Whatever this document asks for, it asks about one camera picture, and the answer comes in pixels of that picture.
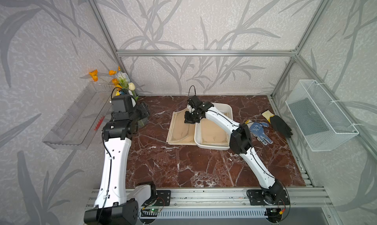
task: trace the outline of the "paper sheet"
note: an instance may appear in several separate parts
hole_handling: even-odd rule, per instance
[[[209,119],[204,118],[200,121],[200,135],[201,144],[229,145],[228,134]]]
[[[173,112],[166,142],[170,145],[196,145],[195,124],[186,124],[184,114],[188,109]]]
[[[190,124],[185,123],[185,112],[188,109],[184,109],[178,111],[173,114],[174,123],[172,128],[172,134],[170,136],[169,142],[181,141],[182,139],[186,138],[189,133]]]

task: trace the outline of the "yellow glove cuff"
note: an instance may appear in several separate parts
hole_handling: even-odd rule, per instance
[[[262,115],[264,118],[268,120],[268,122],[270,122],[270,118],[274,116],[274,114],[272,114],[271,111],[269,110],[266,110],[265,112],[263,112]]]

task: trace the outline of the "glove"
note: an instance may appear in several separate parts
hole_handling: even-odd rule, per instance
[[[291,138],[292,129],[279,116],[272,114],[269,110],[262,113],[262,115],[271,123],[276,132],[282,133],[286,138]]]
[[[249,127],[250,133],[254,135],[260,141],[263,143],[263,145],[267,145],[267,143],[273,143],[269,137],[266,136],[263,130],[264,127],[268,127],[269,124],[261,122],[249,122],[249,120],[246,122],[247,126]]]

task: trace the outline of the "acrylic tray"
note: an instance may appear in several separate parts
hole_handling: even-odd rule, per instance
[[[101,123],[110,119],[112,89],[90,83],[42,141],[54,149],[87,149]]]

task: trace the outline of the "blue dotted glove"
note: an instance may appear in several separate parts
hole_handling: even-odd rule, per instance
[[[263,143],[263,145],[267,145],[267,143],[273,143],[269,137],[264,133],[263,127],[268,127],[269,124],[265,122],[249,122],[247,123],[247,126],[249,127],[250,133],[254,135],[260,141]]]

